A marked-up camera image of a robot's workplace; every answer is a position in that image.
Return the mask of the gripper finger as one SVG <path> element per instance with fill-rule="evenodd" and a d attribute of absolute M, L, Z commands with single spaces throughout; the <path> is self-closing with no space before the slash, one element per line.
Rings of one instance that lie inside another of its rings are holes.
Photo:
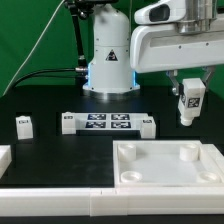
<path fill-rule="evenodd" d="M 206 87 L 206 90 L 209 90 L 209 84 L 215 74 L 216 67 L 207 66 L 207 67 L 204 67 L 203 70 L 204 70 L 204 75 L 202 77 L 202 81 Z"/>
<path fill-rule="evenodd" d="M 167 77 L 170 79 L 173 87 L 172 87 L 172 92 L 175 96 L 178 96 L 180 94 L 180 85 L 179 82 L 177 81 L 176 77 L 178 75 L 177 70 L 169 70 L 166 72 Z"/>

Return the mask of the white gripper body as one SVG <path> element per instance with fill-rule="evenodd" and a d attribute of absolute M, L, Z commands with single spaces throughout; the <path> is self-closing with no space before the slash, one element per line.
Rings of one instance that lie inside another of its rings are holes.
<path fill-rule="evenodd" d="M 131 37 L 130 64 L 137 73 L 224 64 L 224 20 L 195 35 L 179 34 L 174 24 L 139 26 Z"/>

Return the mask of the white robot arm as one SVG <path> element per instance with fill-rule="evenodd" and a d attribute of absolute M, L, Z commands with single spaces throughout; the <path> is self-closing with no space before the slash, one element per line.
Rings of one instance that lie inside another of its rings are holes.
<path fill-rule="evenodd" d="M 110 4 L 94 7 L 94 57 L 87 67 L 86 95 L 122 99 L 140 90 L 137 73 L 224 64 L 224 8 L 217 0 L 158 0 L 126 15 Z"/>

